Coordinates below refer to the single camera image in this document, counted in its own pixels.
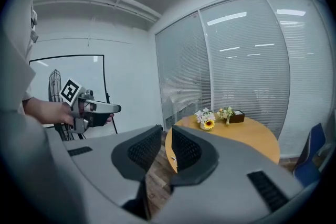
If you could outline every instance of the handheld device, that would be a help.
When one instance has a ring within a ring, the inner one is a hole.
[[[96,101],[93,91],[85,89],[73,79],[68,79],[60,92],[63,101],[71,107],[74,127],[70,133],[84,133],[90,127],[104,126],[111,113],[121,111],[121,106]]]

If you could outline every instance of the whiteboard frame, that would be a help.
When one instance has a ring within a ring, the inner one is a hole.
[[[55,58],[64,58],[64,57],[80,57],[80,56],[102,56],[103,57],[103,79],[104,79],[104,89],[105,89],[105,97],[106,97],[106,103],[110,103],[110,96],[109,93],[106,90],[106,81],[105,81],[105,55],[104,54],[76,54],[76,55],[61,55],[61,56],[53,56],[53,57],[45,57],[45,58],[39,58],[29,61],[29,65],[31,62],[36,61],[42,61],[42,60],[48,60],[48,59],[55,59]],[[114,119],[112,118],[113,126],[115,133],[117,134],[117,128],[115,127]]]

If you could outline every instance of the fan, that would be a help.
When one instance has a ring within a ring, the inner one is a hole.
[[[57,69],[55,69],[49,76],[48,95],[50,102],[63,103],[63,99],[59,96],[61,89],[61,74]],[[55,130],[59,133],[63,141],[75,140],[73,135],[68,132],[67,124],[57,123],[54,124],[54,126]]]

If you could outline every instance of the flower bouquet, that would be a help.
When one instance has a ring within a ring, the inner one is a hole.
[[[235,112],[232,110],[231,106],[224,108],[224,109],[220,109],[217,112],[219,118],[226,119],[226,124],[230,125],[230,117],[233,116],[235,114]]]
[[[202,130],[208,131],[215,126],[216,118],[211,110],[207,108],[203,109],[203,111],[198,110],[195,115],[197,117],[197,122],[200,124],[199,126]]]

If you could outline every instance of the wooden table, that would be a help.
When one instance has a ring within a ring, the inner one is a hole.
[[[208,133],[243,142],[255,148],[276,164],[279,163],[279,144],[269,128],[247,117],[245,117],[242,123],[226,125],[223,120],[218,118],[217,114],[215,116],[215,127],[207,131]],[[185,117],[178,121],[176,125],[201,130],[196,115]],[[177,162],[174,162],[172,158],[175,158],[175,154],[172,150],[172,129],[167,133],[165,148],[169,163],[177,173]]]

